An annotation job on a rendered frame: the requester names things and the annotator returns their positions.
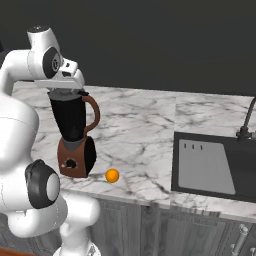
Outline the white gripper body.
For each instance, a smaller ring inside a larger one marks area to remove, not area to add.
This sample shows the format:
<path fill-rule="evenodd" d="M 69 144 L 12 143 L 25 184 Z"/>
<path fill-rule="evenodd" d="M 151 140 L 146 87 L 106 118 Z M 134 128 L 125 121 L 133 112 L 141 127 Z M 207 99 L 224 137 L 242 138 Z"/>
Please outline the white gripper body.
<path fill-rule="evenodd" d="M 85 85 L 83 74 L 77 70 L 73 75 L 68 72 L 58 72 L 52 79 L 36 80 L 35 84 L 40 88 L 48 89 L 82 89 Z"/>

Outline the dark grey blender lid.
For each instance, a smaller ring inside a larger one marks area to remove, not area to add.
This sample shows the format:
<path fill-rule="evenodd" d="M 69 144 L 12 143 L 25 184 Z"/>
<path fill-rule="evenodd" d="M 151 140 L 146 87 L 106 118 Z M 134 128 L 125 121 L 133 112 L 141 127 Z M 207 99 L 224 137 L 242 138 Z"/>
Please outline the dark grey blender lid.
<path fill-rule="evenodd" d="M 54 89 L 48 92 L 48 97 L 57 101 L 69 101 L 88 95 L 88 92 L 79 89 Z"/>

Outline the brown and black blender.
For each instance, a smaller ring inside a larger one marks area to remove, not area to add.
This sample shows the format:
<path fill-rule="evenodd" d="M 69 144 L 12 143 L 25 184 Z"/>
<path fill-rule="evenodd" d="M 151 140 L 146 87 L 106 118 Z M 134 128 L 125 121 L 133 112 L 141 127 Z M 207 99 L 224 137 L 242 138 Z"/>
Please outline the brown and black blender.
<path fill-rule="evenodd" d="M 61 134 L 57 149 L 60 173 L 87 178 L 97 158 L 94 140 L 88 132 L 99 124 L 99 106 L 90 95 L 69 101 L 49 100 Z"/>

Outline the orange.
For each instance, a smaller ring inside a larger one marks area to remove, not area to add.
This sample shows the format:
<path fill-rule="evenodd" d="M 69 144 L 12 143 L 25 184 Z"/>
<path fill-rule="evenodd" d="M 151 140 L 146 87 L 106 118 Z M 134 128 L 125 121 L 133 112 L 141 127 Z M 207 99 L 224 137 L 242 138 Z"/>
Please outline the orange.
<path fill-rule="evenodd" d="M 111 168 L 106 172 L 105 177 L 109 183 L 115 183 L 119 179 L 119 171 L 117 169 Z"/>

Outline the grey wooden cupboard door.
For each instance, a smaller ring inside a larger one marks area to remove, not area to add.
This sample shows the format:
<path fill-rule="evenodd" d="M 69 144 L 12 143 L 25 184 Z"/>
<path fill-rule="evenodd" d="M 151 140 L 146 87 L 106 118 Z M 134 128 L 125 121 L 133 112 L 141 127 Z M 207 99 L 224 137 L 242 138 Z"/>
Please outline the grey wooden cupboard door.
<path fill-rule="evenodd" d="M 223 239 L 218 256 L 256 256 L 256 224 L 235 222 Z"/>
<path fill-rule="evenodd" d="M 141 207 L 99 199 L 100 217 L 90 228 L 102 256 L 140 256 Z"/>
<path fill-rule="evenodd" d="M 221 219 L 162 210 L 158 256 L 216 256 L 225 228 Z"/>

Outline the black sink with grey basin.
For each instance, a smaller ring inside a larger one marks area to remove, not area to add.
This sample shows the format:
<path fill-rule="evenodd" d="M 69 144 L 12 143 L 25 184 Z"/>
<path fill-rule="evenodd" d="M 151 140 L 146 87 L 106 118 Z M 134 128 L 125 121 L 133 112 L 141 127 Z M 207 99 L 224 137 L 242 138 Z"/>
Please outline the black sink with grey basin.
<path fill-rule="evenodd" d="M 175 132 L 171 190 L 256 203 L 256 140 Z"/>

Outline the dark metal tap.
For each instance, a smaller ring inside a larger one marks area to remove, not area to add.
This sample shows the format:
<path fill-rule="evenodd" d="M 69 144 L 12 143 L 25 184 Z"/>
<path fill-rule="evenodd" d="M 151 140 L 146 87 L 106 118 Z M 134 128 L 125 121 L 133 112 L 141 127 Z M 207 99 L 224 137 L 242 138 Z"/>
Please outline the dark metal tap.
<path fill-rule="evenodd" d="M 236 137 L 238 142 L 245 141 L 247 139 L 256 140 L 256 130 L 254 132 L 250 132 L 248 128 L 248 124 L 256 104 L 256 97 L 254 97 L 250 103 L 248 108 L 244 124 L 240 127 L 240 130 L 236 132 Z"/>

